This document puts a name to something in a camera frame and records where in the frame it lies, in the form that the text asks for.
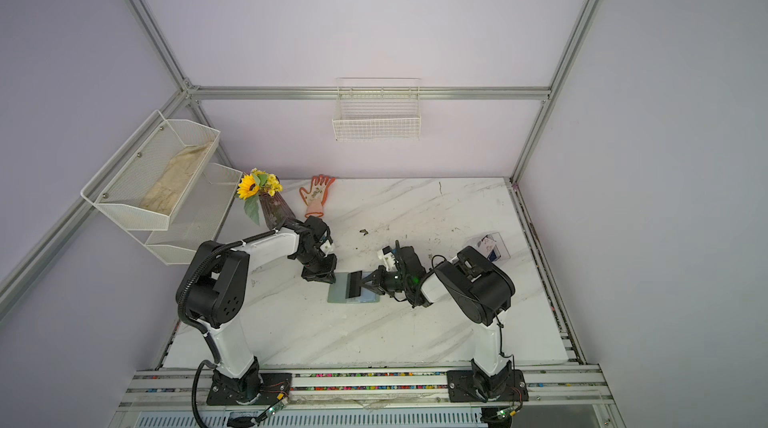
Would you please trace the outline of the black credit card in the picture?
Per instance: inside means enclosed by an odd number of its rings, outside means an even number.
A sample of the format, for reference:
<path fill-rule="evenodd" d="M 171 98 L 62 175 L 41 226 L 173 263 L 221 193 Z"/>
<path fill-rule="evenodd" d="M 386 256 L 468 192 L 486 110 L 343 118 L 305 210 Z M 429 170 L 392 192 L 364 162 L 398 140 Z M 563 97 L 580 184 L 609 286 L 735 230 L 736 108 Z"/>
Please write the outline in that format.
<path fill-rule="evenodd" d="M 351 272 L 348 275 L 347 288 L 346 288 L 347 299 L 357 298 L 361 295 L 362 279 L 363 279 L 363 272 L 361 270 Z"/>

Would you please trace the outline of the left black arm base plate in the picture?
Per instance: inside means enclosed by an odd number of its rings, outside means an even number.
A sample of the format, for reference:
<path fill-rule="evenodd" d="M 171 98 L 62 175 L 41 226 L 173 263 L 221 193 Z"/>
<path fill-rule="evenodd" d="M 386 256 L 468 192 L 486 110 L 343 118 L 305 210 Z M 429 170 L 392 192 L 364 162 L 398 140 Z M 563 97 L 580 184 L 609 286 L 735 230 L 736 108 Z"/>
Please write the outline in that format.
<path fill-rule="evenodd" d="M 217 370 L 206 404 L 208 406 L 269 406 L 282 395 L 288 396 L 293 376 L 288 372 L 260 372 L 246 374 L 243 378 L 229 378 Z"/>

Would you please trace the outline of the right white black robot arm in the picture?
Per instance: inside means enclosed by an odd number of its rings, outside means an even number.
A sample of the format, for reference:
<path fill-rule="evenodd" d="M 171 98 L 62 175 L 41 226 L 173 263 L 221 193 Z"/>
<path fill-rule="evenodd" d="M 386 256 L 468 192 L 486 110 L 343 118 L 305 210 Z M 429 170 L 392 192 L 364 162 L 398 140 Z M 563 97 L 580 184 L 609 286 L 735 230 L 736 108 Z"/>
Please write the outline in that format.
<path fill-rule="evenodd" d="M 387 295 L 411 307 L 430 307 L 448 294 L 474 324 L 474 354 L 468 370 L 448 377 L 464 398 L 482 402 L 525 396 L 517 383 L 514 356 L 504 351 L 501 314 L 511 307 L 516 287 L 509 275 L 476 246 L 456 256 L 435 255 L 425 268 L 411 246 L 396 244 L 380 252 L 382 263 L 360 281 L 360 288 Z"/>

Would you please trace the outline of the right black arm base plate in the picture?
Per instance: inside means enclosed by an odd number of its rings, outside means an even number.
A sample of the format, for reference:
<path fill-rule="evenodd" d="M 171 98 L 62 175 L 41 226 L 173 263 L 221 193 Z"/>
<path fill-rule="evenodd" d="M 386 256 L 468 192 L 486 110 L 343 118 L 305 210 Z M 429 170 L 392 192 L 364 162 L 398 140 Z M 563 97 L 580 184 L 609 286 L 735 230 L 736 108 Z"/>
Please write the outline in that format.
<path fill-rule="evenodd" d="M 446 377 L 452 403 L 525 403 L 529 400 L 527 382 L 521 370 L 504 369 L 493 376 L 482 370 L 449 370 Z"/>

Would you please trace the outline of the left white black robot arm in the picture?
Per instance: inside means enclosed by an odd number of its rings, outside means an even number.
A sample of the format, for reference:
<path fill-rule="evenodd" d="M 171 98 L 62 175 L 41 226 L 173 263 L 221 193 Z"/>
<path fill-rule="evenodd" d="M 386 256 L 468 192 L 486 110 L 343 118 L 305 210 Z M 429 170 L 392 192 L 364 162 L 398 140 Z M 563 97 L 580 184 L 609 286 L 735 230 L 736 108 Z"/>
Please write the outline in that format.
<path fill-rule="evenodd" d="M 239 312 L 250 263 L 281 258 L 299 262 L 307 281 L 335 282 L 331 230 L 322 219 L 310 216 L 304 221 L 288 218 L 278 228 L 230 243 L 203 242 L 177 289 L 180 321 L 201 333 L 211 353 L 211 397 L 218 401 L 251 404 L 268 390 L 245 340 Z"/>

